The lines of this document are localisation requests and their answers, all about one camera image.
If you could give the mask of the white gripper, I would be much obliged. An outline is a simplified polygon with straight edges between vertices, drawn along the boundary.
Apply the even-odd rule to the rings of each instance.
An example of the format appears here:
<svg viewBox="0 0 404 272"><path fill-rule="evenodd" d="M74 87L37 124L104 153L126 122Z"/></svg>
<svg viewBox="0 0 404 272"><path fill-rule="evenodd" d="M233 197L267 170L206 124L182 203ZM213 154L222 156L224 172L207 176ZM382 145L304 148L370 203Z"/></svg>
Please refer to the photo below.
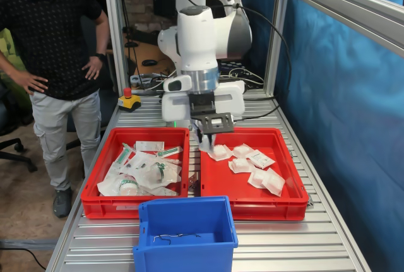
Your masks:
<svg viewBox="0 0 404 272"><path fill-rule="evenodd" d="M231 113L233 116L241 116L245 111L243 93L245 85L243 81L230 81L220 83L214 91L216 113ZM162 97L162 118L165 121L190 120L189 98L186 92L165 93ZM194 126L198 144L203 144L203 125L195 120ZM215 134L207 134L208 150L213 151L215 146Z"/></svg>

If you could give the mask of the man's left hand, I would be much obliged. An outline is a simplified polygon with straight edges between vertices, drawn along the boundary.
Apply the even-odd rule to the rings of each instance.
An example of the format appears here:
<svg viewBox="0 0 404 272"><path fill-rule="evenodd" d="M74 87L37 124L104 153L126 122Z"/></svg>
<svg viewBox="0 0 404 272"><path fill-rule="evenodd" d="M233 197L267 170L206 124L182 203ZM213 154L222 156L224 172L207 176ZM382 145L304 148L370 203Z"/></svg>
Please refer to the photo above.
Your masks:
<svg viewBox="0 0 404 272"><path fill-rule="evenodd" d="M102 66L103 62L98 56L91 56L88 63L82 68L86 71L85 78L88 80L97 79Z"/></svg>

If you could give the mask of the man's right hand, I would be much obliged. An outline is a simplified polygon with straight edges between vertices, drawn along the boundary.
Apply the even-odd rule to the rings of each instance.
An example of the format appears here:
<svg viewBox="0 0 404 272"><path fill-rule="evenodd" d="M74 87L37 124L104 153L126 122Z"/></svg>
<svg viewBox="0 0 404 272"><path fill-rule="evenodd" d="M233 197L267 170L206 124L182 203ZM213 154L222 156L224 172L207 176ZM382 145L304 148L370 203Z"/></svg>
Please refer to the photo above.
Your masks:
<svg viewBox="0 0 404 272"><path fill-rule="evenodd" d="M17 72L13 79L29 95L33 95L34 92L44 93L48 89L47 79L35 76L28 72Z"/></svg>

